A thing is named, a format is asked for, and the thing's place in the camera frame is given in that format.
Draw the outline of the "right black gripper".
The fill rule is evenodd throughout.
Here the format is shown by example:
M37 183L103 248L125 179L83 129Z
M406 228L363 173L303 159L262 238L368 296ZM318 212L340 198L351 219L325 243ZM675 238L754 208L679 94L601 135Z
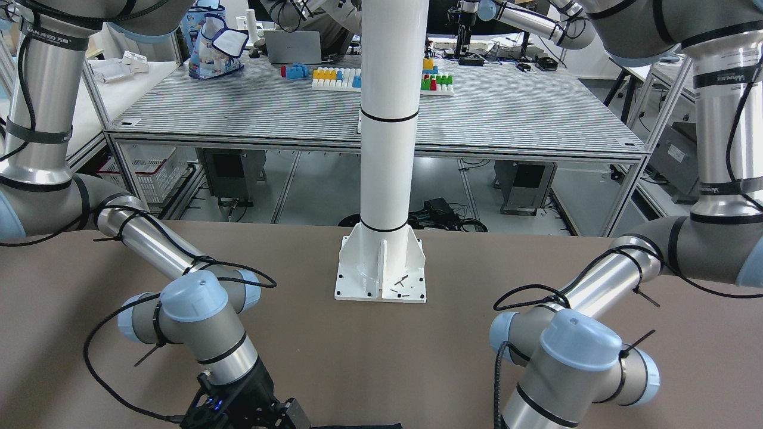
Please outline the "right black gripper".
M244 377L227 386L229 428L310 428L302 405L291 397L281 402L262 359Z

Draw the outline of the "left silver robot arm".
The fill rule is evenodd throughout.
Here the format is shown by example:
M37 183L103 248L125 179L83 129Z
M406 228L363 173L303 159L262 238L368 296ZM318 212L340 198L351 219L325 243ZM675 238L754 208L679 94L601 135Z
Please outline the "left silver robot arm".
M627 291L674 274L761 286L761 2L561 1L562 17L595 30L621 65L679 46L694 66L699 198L689 216L644 223L615 239L563 290L526 314L496 302L496 428L575 428L594 403L635 406L659 370L597 318Z

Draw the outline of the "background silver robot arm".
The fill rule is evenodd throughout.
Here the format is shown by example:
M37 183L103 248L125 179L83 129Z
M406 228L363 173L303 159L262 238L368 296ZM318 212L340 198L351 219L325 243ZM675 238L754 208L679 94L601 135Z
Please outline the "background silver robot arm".
M458 22L466 29L474 24L477 17L482 21L503 22L521 32L534 33L562 49L577 51L590 45L596 32L580 4L575 1L551 1L550 5L559 12L558 21L507 1L459 1L455 10L460 13Z

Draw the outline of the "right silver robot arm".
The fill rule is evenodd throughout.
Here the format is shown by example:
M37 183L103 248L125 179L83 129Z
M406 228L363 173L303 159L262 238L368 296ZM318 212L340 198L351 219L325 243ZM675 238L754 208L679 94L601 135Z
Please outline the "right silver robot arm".
M295 399L281 402L239 314L275 280L264 272L215 260L164 226L122 188L66 163L81 68L90 36L104 24L128 36L173 35L191 1L3 1L19 17L21 45L11 109L2 121L2 246L33 246L68 231L96 230L144 258L170 279L107 315L123 334L155 348L181 344L201 373L199 390L182 415L137 407L93 369L88 371L133 412L182 428L308 428Z

